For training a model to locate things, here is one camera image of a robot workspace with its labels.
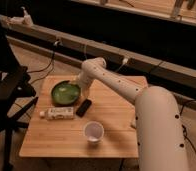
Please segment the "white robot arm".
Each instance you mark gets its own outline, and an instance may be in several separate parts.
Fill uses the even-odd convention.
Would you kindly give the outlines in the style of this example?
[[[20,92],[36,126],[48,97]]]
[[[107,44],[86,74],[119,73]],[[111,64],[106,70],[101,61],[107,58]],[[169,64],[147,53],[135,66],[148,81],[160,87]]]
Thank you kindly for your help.
[[[108,71],[101,57],[85,60],[76,82],[88,90],[94,79],[135,106],[140,171],[189,171],[179,109],[170,91],[122,78]]]

